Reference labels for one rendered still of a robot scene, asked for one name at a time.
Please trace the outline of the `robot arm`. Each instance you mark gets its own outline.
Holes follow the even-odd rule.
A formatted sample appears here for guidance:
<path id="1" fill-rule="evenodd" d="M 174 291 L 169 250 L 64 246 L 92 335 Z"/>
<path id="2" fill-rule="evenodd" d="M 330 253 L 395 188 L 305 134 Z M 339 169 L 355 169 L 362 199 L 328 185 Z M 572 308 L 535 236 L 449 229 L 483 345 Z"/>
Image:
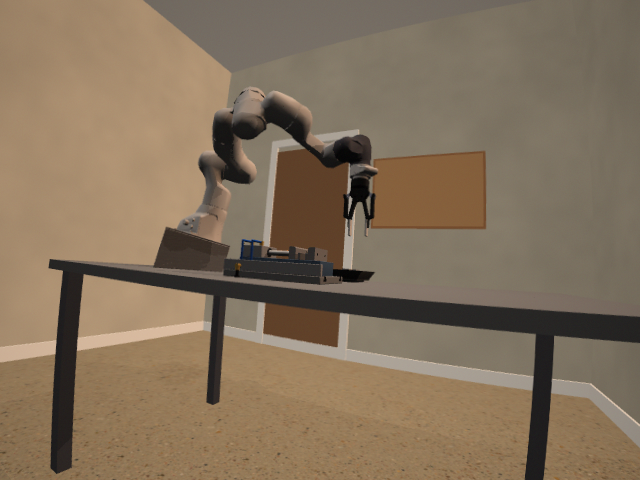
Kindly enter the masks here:
<path id="1" fill-rule="evenodd" d="M 222 108 L 214 115 L 214 151 L 204 151 L 198 159 L 206 181 L 203 201 L 195 213 L 180 221 L 177 230 L 221 243 L 231 200 L 230 191 L 221 182 L 250 184 L 255 180 L 256 167 L 241 151 L 241 139 L 254 139 L 269 123 L 292 135 L 327 168 L 350 163 L 350 179 L 369 180 L 378 174 L 378 169 L 370 164 L 372 147 L 367 136 L 346 136 L 324 144 L 311 134 L 312 114 L 305 106 L 278 91 L 265 97 L 260 89 L 248 87 L 232 108 Z"/>

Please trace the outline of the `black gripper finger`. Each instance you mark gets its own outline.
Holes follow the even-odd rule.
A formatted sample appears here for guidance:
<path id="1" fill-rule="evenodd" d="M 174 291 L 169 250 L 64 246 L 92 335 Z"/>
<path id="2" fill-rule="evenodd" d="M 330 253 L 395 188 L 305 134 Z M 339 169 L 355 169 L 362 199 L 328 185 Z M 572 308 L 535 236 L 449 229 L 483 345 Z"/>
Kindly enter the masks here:
<path id="1" fill-rule="evenodd" d="M 353 195 L 352 204 L 351 204 L 351 207 L 350 207 L 349 214 L 348 214 L 348 205 L 349 205 L 349 200 L 348 199 L 349 199 L 350 195 L 349 194 L 346 194 L 346 195 L 344 194 L 343 197 L 344 197 L 344 213 L 343 213 L 343 217 L 348 220 L 348 223 L 347 223 L 348 236 L 352 236 L 352 217 L 353 217 L 354 210 L 355 210 L 355 207 L 356 207 L 356 204 L 357 204 L 357 202 L 355 202 L 356 197 L 357 197 L 357 193 L 355 192 L 354 195 Z"/>
<path id="2" fill-rule="evenodd" d="M 373 193 L 369 193 L 370 196 L 370 216 L 368 213 L 368 208 L 367 208 L 367 202 L 364 199 L 364 195 L 361 192 L 360 193 L 361 196 L 361 201 L 363 204 L 363 209 L 364 209 L 364 214 L 365 214 L 365 230 L 364 230 L 364 236 L 368 237 L 368 228 L 369 228 L 369 220 L 374 218 L 374 206 L 375 206 L 375 198 L 376 195 Z"/>

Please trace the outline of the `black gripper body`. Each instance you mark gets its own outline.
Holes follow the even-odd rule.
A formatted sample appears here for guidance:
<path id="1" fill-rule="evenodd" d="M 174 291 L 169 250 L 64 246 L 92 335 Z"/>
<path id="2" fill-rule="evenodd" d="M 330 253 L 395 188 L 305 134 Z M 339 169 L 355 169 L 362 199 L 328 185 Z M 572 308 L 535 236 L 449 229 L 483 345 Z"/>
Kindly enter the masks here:
<path id="1" fill-rule="evenodd" d="M 351 190 L 349 195 L 353 199 L 354 193 L 357 193 L 357 197 L 355 202 L 362 202 L 360 193 L 362 192 L 364 195 L 364 199 L 366 200 L 369 196 L 369 180 L 365 178 L 354 178 L 351 180 Z"/>

